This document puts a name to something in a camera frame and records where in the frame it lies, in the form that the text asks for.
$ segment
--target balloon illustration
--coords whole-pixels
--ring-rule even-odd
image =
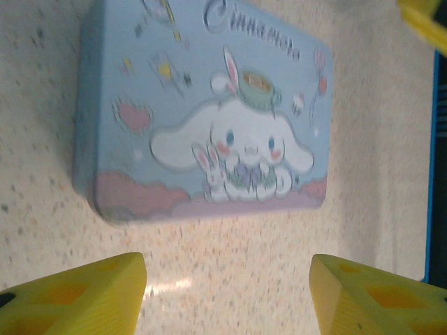
[[[325,77],[320,78],[320,82],[318,83],[318,92],[320,95],[324,95],[326,93],[326,90],[328,89],[328,81]]]
[[[328,90],[328,80],[323,75],[324,68],[326,66],[326,57],[323,50],[315,49],[314,51],[314,67],[316,74],[318,75],[318,88],[315,93],[315,97],[310,104],[309,109],[309,123],[312,126],[314,124],[314,110],[315,102],[319,96],[324,96]]]

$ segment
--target granite countertop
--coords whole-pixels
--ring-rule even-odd
[[[392,1],[255,1],[334,52],[322,208],[126,228],[103,222],[70,180],[90,2],[0,0],[0,288],[140,251],[137,334],[304,335],[318,333],[315,253],[423,277],[434,51]]]

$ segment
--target yellow plastic object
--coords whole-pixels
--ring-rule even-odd
[[[9,288],[0,335],[134,334],[145,286],[142,254],[125,253]]]
[[[446,0],[398,0],[401,8],[402,20],[413,31],[437,48],[440,53],[447,55],[447,6]]]
[[[447,290],[315,255],[310,290],[321,335],[447,334]]]

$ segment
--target blue object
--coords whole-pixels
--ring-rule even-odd
[[[74,187],[107,220],[317,208],[332,52],[243,0],[95,0]]]

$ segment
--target green teacup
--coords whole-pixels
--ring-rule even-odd
[[[281,92],[264,75],[252,69],[239,73],[239,97],[250,107],[271,110],[281,102]]]

